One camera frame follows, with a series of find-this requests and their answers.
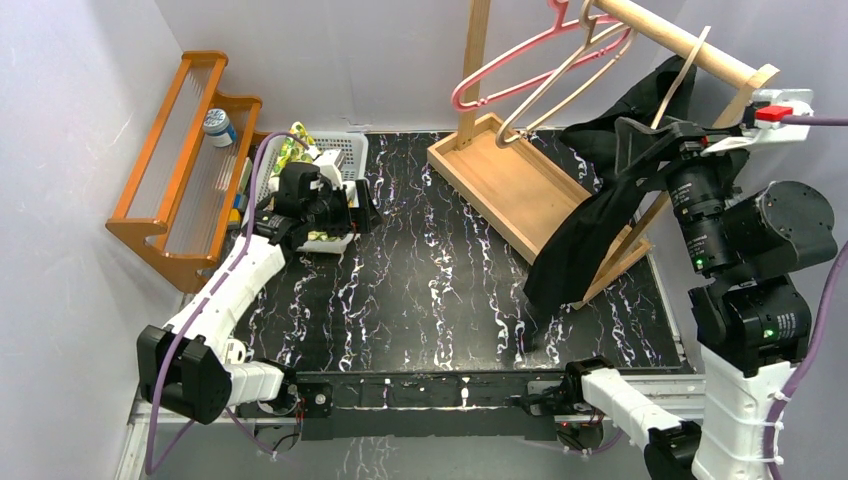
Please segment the beige wooden hanger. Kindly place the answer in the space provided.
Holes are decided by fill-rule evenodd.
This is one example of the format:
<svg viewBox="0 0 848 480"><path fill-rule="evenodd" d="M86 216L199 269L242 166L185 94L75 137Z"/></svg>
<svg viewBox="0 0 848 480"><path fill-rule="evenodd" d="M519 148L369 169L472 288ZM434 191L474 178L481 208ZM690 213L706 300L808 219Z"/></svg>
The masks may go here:
<svg viewBox="0 0 848 480"><path fill-rule="evenodd" d="M686 57L686 60L683 64L683 66L681 67L680 71L678 72L677 76L675 77L674 81L672 82L672 84L670 85L669 89L667 90L665 96L663 97L663 99L662 99L662 101L659 105L659 108L658 108L656 114L654 115L654 118L653 118L653 120L650 124L651 128L656 128L660 124L660 121L663 118L664 113L665 113L665 111L668 107L668 104L672 100L672 98L675 95L679 86L683 83L688 71L690 70L695 59L697 58L698 53L700 52L701 48L703 47L703 45L706 41L706 38L709 35L711 29L712 29L712 27L710 25L706 25L702 29L698 39L696 40L696 42L694 43L694 45L693 45L692 49L690 50L688 56Z"/></svg>

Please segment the black skirt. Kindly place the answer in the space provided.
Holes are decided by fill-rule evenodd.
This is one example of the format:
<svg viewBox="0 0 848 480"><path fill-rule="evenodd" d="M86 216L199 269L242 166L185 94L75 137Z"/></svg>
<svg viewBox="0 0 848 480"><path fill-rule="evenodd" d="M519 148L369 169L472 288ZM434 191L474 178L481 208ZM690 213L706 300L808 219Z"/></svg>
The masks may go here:
<svg viewBox="0 0 848 480"><path fill-rule="evenodd" d="M635 214L646 192L634 176L614 171L615 121L648 126L684 63L678 55L667 58L600 116L562 131L560 141L593 164L602 186L568 215L530 267L524 293L534 312L556 314L581 301L613 240Z"/></svg>

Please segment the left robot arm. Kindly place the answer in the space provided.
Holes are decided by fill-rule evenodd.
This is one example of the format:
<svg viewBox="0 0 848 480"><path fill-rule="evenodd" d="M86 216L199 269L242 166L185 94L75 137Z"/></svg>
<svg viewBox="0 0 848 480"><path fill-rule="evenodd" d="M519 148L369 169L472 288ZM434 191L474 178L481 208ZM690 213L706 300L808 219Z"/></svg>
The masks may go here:
<svg viewBox="0 0 848 480"><path fill-rule="evenodd" d="M269 359L228 360L231 334L311 233L361 235L381 222L367 180L338 182L327 165L286 165L276 190L254 201L230 255L202 290L164 325L140 333L141 396L204 425L255 402L275 416L293 412L300 401L295 371Z"/></svg>

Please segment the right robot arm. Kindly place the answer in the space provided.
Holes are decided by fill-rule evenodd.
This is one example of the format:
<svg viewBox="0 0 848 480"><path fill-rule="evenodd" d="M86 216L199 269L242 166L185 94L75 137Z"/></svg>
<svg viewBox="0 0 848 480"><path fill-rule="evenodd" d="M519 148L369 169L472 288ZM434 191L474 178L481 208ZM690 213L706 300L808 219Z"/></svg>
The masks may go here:
<svg viewBox="0 0 848 480"><path fill-rule="evenodd" d="M615 124L616 170L666 193L688 257L706 284L688 293L705 366L701 421L670 413L605 358L572 362L560 388L577 414L604 414L642 450L654 479L769 479L779 458L782 386L809 351L813 317L793 272L837 253L833 209L797 181L741 198L735 180L750 154L803 141L804 126L758 117L752 127L673 120Z"/></svg>

